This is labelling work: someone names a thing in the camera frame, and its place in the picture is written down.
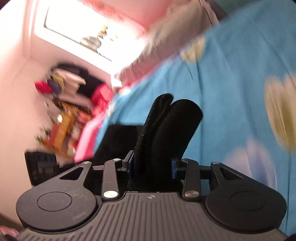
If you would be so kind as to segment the pink red clothes pile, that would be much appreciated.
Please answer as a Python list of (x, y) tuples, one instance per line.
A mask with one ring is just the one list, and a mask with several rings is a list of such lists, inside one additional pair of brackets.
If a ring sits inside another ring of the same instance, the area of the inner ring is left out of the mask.
[(102, 165), (108, 160), (122, 158), (120, 148), (112, 145), (115, 128), (108, 131), (107, 121), (107, 111), (103, 111), (86, 123), (74, 155), (76, 164), (90, 161), (94, 165)]

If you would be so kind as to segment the blue floral bed sheet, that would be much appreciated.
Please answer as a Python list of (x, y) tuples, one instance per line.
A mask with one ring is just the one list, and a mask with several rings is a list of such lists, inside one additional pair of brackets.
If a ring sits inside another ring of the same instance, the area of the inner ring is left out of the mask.
[(112, 101), (111, 114), (97, 133), (98, 148), (109, 125), (141, 125), (164, 93), (189, 99), (204, 117), (184, 156), (203, 165), (223, 162), (236, 147), (257, 140), (274, 163), (277, 189), (287, 201), (281, 231), (295, 233), (295, 154), (272, 132), (264, 105), (268, 78), (295, 73), (295, 3), (253, 1), (204, 35), (199, 60), (176, 55)]

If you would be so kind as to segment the grey pillow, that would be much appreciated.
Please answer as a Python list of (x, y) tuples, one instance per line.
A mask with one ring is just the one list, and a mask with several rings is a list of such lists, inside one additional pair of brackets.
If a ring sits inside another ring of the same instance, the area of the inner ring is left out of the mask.
[(143, 50), (118, 73), (119, 80), (123, 83), (139, 80), (218, 23), (208, 1), (172, 1), (166, 16), (151, 25), (143, 36)]

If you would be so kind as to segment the hanging clothes cluster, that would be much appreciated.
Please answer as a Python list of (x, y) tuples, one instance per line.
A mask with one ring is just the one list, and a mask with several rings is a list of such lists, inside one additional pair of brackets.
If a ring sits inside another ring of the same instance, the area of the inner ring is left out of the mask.
[(83, 67), (64, 62), (51, 67), (35, 87), (57, 108), (73, 107), (91, 115), (105, 111), (113, 99), (113, 91), (105, 82)]

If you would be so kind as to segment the wooden shelf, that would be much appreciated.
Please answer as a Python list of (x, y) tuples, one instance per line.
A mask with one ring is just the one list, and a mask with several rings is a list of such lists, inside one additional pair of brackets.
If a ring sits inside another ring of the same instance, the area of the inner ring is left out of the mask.
[(52, 127), (43, 127), (42, 134), (36, 138), (51, 152), (73, 159), (83, 128), (91, 118), (91, 114), (78, 108), (66, 108), (57, 115)]

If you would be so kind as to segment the black box on floor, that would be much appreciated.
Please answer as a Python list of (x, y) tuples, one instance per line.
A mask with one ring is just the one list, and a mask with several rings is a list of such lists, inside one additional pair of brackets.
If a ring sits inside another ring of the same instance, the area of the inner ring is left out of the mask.
[(60, 167), (55, 154), (38, 151), (26, 151), (25, 162), (32, 186), (37, 186), (75, 166), (67, 164)]

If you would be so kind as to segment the black pants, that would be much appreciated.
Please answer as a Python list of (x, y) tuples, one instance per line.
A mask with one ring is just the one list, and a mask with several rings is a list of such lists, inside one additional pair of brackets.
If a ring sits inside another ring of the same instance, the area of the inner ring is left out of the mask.
[(182, 158), (202, 118), (201, 109), (193, 101), (174, 101), (171, 94), (160, 95), (144, 125), (109, 125), (91, 161), (103, 165), (113, 158), (124, 158), (133, 150), (131, 189), (171, 191), (171, 162)]

